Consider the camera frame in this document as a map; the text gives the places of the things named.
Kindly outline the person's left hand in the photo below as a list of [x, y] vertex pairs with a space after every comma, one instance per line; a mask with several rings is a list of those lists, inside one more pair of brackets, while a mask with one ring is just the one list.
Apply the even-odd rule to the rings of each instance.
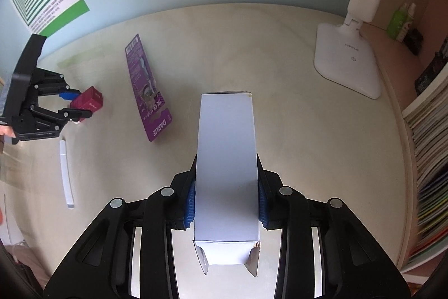
[[10, 138], [15, 138], [15, 132], [12, 129], [11, 126], [8, 125], [0, 125], [0, 135], [1, 136], [8, 136]]

